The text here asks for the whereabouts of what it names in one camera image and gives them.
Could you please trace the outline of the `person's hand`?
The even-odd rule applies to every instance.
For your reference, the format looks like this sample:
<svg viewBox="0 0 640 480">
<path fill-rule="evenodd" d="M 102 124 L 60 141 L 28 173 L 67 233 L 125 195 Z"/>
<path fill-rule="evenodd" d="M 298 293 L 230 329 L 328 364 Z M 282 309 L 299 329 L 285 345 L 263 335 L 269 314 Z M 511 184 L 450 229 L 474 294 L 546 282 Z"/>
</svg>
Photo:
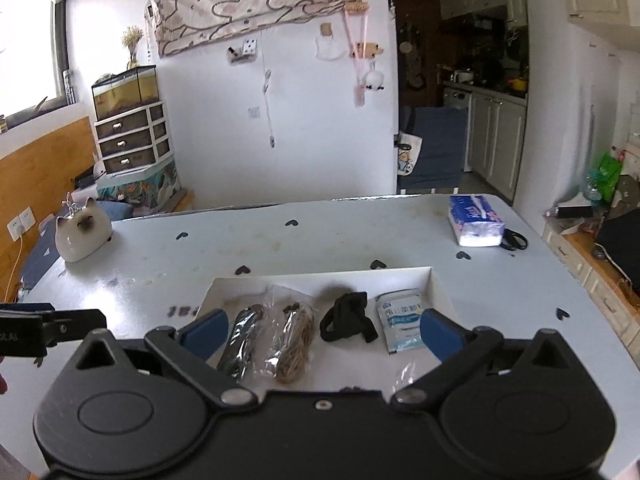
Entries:
<svg viewBox="0 0 640 480">
<path fill-rule="evenodd" d="M 8 391 L 8 384 L 2 375 L 0 375 L 0 394 L 5 394 Z"/>
</svg>

